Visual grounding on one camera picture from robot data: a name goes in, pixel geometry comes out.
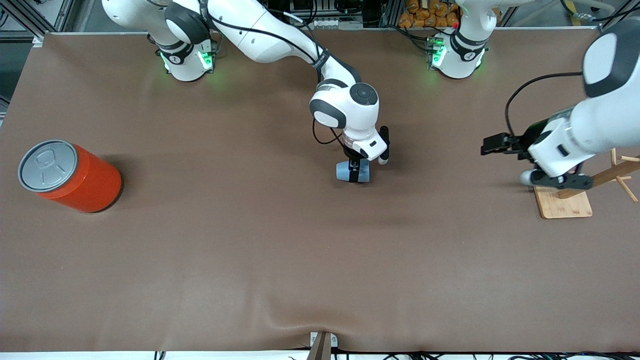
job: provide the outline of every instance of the brown tablecloth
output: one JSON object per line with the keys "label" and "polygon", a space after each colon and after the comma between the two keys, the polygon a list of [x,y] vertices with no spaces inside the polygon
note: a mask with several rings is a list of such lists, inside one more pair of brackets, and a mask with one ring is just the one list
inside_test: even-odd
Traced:
{"label": "brown tablecloth", "polygon": [[[337,181],[342,151],[313,140],[300,59],[227,43],[215,75],[180,83],[143,36],[47,36],[0,131],[0,350],[296,348],[317,329],[355,351],[640,350],[638,207],[611,184],[593,218],[542,220],[528,164],[479,155],[509,95],[579,70],[595,36],[497,31],[454,81],[398,33],[319,31],[380,93],[392,153],[367,185]],[[532,85],[514,126],[583,98],[578,78]],[[20,187],[52,138],[121,170],[113,208]]]}

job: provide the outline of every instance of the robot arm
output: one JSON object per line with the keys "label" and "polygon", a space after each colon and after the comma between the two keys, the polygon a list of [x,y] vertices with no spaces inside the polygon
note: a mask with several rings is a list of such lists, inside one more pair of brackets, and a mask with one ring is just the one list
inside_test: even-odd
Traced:
{"label": "robot arm", "polygon": [[437,34],[432,66],[446,76],[462,79],[480,66],[484,48],[496,27],[493,8],[519,6],[534,0],[456,0],[462,9],[460,25],[450,34]]}
{"label": "robot arm", "polygon": [[483,155],[516,153],[536,168],[526,185],[590,188],[593,181],[570,173],[583,161],[614,147],[640,145],[640,19],[621,21],[587,49],[582,63],[587,99],[532,125],[522,135],[484,139]]}
{"label": "robot arm", "polygon": [[211,39],[187,43],[176,37],[164,21],[170,3],[171,0],[102,0],[102,7],[118,25],[148,32],[166,69],[180,81],[193,81],[212,68],[211,62],[206,61]]}
{"label": "robot arm", "polygon": [[[323,80],[309,108],[317,121],[343,130],[343,143],[354,157],[375,160],[387,150],[376,130],[379,100],[360,75],[294,26],[279,21],[256,0],[208,0],[206,13],[214,25],[253,61],[271,63],[297,56]],[[208,36],[198,0],[174,0],[166,9],[168,27],[182,41],[195,43]]]}

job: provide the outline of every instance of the silver lid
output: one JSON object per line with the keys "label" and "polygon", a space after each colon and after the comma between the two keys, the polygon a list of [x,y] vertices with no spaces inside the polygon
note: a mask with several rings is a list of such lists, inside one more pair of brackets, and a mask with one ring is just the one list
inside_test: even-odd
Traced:
{"label": "silver lid", "polygon": [[20,161],[18,180],[32,192],[51,192],[76,172],[78,154],[63,140],[48,140],[29,150]]}

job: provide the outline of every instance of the red can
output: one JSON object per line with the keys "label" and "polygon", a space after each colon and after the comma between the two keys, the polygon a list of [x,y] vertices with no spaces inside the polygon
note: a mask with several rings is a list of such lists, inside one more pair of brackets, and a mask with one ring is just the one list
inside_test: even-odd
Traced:
{"label": "red can", "polygon": [[31,148],[20,162],[18,179],[39,197],[83,213],[110,207],[122,189],[118,169],[63,140],[49,140]]}

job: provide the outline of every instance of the wooden peg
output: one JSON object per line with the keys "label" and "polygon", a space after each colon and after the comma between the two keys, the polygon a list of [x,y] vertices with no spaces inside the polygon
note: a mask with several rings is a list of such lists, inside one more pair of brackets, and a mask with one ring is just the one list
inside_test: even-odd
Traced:
{"label": "wooden peg", "polygon": [[631,158],[630,156],[620,156],[620,160],[633,161],[634,163],[640,163],[639,158]]}
{"label": "wooden peg", "polygon": [[631,189],[627,186],[627,184],[625,184],[620,176],[616,176],[616,181],[618,182],[618,184],[620,184],[620,186],[622,186],[624,191],[627,193],[627,195],[629,195],[633,202],[638,202],[638,198],[634,195],[633,192],[631,192]]}
{"label": "wooden peg", "polygon": [[[625,161],[623,163],[617,164],[616,166],[608,168],[607,170],[604,170],[603,172],[600,172],[594,175],[592,177],[593,187],[595,188],[596,186],[600,186],[602,184],[608,183],[611,180],[617,181],[617,177],[628,175],[636,170],[640,170],[640,161],[639,162]],[[585,191],[586,190],[575,190],[575,189],[560,190],[558,192],[558,197],[560,199],[568,199],[572,196],[576,196],[579,193],[583,193]]]}
{"label": "wooden peg", "polygon": [[[631,180],[632,178],[630,176],[620,176],[620,179],[622,180]],[[613,179],[613,180],[609,180],[610,183],[617,183],[618,179]]]}

